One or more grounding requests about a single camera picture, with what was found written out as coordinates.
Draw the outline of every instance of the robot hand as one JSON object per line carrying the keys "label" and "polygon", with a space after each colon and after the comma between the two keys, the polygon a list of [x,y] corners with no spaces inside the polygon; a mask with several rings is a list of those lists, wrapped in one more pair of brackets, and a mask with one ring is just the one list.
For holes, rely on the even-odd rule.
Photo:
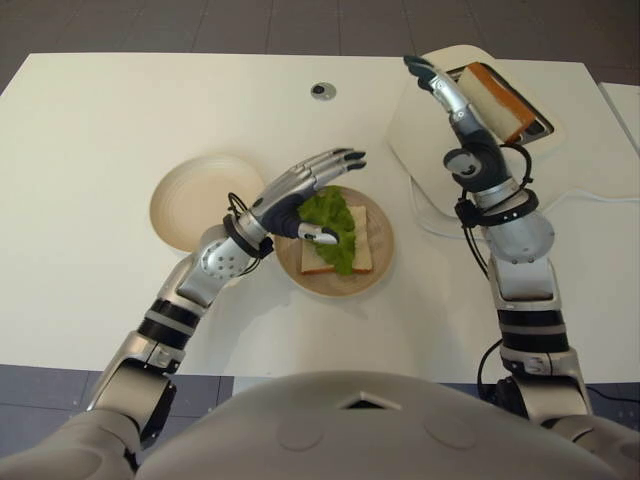
{"label": "robot hand", "polygon": [[301,221],[297,208],[329,181],[349,170],[363,168],[366,165],[364,156],[365,152],[337,148],[294,165],[267,185],[253,205],[238,218],[225,218],[227,231],[252,256],[264,256],[262,242],[267,233],[338,243],[338,235],[331,229]]}

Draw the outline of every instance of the floor tile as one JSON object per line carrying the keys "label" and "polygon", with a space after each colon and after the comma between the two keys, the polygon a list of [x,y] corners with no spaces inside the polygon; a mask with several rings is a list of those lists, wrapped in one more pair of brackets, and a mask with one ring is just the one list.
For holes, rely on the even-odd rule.
{"label": "floor tile", "polygon": [[0,18],[45,19],[73,13],[83,0],[1,0]]}
{"label": "floor tile", "polygon": [[87,372],[0,365],[0,404],[73,409],[80,404]]}
{"label": "floor tile", "polygon": [[543,35],[552,46],[552,58],[599,66],[624,66],[625,58],[590,17],[581,0],[531,2]]}
{"label": "floor tile", "polygon": [[82,11],[94,12],[138,12],[147,0],[83,0]]}
{"label": "floor tile", "polygon": [[0,60],[32,52],[49,52],[69,24],[73,12],[53,13],[44,18],[2,18],[0,16]]}
{"label": "floor tile", "polygon": [[597,67],[589,64],[587,68],[596,83],[640,85],[640,71],[637,68]]}
{"label": "floor tile", "polygon": [[439,21],[430,17],[409,17],[411,36],[418,55],[452,45],[474,45],[487,50],[472,17]]}
{"label": "floor tile", "polygon": [[120,50],[127,52],[189,52],[197,28],[175,29],[134,25]]}
{"label": "floor tile", "polygon": [[178,389],[171,406],[172,416],[200,418],[215,408],[220,377],[173,375],[172,381]]}
{"label": "floor tile", "polygon": [[534,7],[524,0],[471,0],[472,15],[487,51],[496,58],[543,60],[552,46]]}
{"label": "floor tile", "polygon": [[233,377],[220,377],[220,389],[218,390],[218,405],[229,400],[233,395]]}
{"label": "floor tile", "polygon": [[618,66],[640,66],[640,2],[637,0],[583,0],[604,37],[621,55]]}
{"label": "floor tile", "polygon": [[275,0],[267,53],[338,55],[338,0]]}
{"label": "floor tile", "polygon": [[401,56],[412,54],[401,0],[340,0],[342,55]]}
{"label": "floor tile", "polygon": [[265,53],[269,0],[210,0],[193,51]]}
{"label": "floor tile", "polygon": [[176,30],[197,28],[206,0],[147,0],[136,20],[137,25]]}
{"label": "floor tile", "polygon": [[58,52],[119,51],[136,19],[135,10],[81,8],[62,32]]}
{"label": "floor tile", "polygon": [[[618,383],[618,396],[640,401],[640,383]],[[640,431],[640,405],[632,402],[620,402],[618,421],[629,428]]]}
{"label": "floor tile", "polygon": [[469,15],[469,5],[465,0],[447,0],[446,2],[403,0],[403,3],[409,17],[429,17],[446,21],[452,17]]}

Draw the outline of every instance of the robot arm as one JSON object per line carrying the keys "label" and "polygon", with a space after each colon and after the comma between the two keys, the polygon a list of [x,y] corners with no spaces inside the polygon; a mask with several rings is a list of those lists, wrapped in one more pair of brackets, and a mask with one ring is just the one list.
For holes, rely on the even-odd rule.
{"label": "robot arm", "polygon": [[[460,149],[444,164],[463,194],[456,213],[463,228],[480,226],[491,250],[487,277],[502,334],[500,356],[511,375],[500,380],[496,403],[550,428],[598,455],[623,476],[638,468],[635,432],[592,415],[578,355],[569,346],[560,295],[548,257],[553,227],[538,211],[535,193],[511,176],[500,147],[472,105],[445,73],[421,57],[404,58],[418,86],[449,113]],[[467,198],[471,193],[472,200]]]}
{"label": "robot arm", "polygon": [[243,212],[207,230],[197,251],[173,269],[137,330],[96,383],[87,412],[51,437],[0,463],[3,479],[132,478],[140,446],[162,431],[176,394],[169,378],[220,290],[252,259],[272,251],[269,233],[337,243],[327,228],[301,222],[297,207],[332,179],[363,168],[364,152],[334,149],[298,163]]}

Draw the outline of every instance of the sandwich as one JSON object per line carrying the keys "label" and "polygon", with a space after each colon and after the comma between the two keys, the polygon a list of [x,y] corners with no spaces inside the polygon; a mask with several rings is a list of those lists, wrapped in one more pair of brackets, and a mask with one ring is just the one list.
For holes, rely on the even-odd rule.
{"label": "sandwich", "polygon": [[301,273],[351,275],[373,270],[366,207],[347,206],[340,188],[330,186],[306,200],[298,213],[303,221],[329,227],[339,237],[337,245],[302,240]]}

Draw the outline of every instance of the grey floor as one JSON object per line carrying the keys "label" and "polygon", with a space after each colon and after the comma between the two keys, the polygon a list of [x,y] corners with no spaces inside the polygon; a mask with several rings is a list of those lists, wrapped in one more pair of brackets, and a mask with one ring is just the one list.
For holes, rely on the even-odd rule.
{"label": "grey floor", "polygon": [[[638,0],[0,0],[0,92],[32,52],[396,56],[460,43],[497,58],[584,62],[598,82],[637,85],[638,18]],[[80,411],[96,378],[0,365],[0,457]],[[227,399],[233,379],[177,383],[161,442]],[[637,383],[597,387],[640,398]],[[592,401],[596,413],[638,429],[637,405]]]}

